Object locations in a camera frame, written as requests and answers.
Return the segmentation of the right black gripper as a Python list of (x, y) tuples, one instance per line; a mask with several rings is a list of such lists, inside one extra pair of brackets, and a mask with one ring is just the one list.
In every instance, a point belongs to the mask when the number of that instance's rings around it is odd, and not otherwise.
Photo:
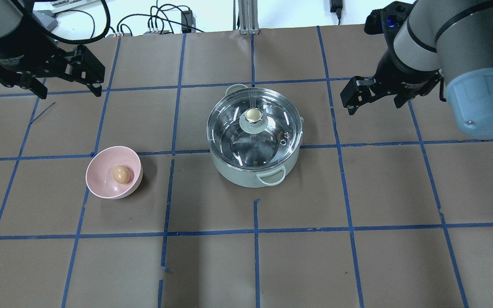
[(395, 96), (395, 107), (402, 108), (409, 100), (429, 94), (442, 80), (439, 70), (420, 71), (410, 68), (399, 60), (394, 51), (387, 50), (373, 78), (350, 78), (340, 98), (350, 116), (365, 104), (390, 95)]

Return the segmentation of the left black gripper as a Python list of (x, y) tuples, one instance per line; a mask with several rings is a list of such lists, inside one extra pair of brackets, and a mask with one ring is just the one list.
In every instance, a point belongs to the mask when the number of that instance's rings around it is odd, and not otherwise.
[(14, 26), (0, 36), (0, 84), (29, 90), (39, 99), (46, 99), (47, 87), (40, 78), (60, 78), (78, 82), (100, 97), (105, 66), (83, 44), (71, 51), (35, 26)]

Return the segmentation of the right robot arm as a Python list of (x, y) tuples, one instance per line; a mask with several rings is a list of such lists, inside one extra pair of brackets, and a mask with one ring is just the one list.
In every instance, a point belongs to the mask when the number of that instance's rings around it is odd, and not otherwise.
[(395, 1), (373, 10), (364, 31), (382, 34), (387, 50), (371, 78), (342, 90), (349, 115), (390, 95), (401, 108), (440, 86), (458, 129), (493, 139), (493, 0)]

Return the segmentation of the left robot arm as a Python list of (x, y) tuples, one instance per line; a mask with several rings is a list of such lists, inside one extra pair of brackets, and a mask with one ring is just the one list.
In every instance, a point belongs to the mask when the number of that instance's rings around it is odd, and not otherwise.
[(90, 39), (59, 37), (33, 14), (32, 0), (0, 0), (0, 84), (29, 90), (40, 99), (48, 94), (42, 78), (80, 83), (94, 96), (102, 93), (105, 67), (87, 45), (103, 39), (110, 27), (108, 5), (102, 1), (106, 22)]

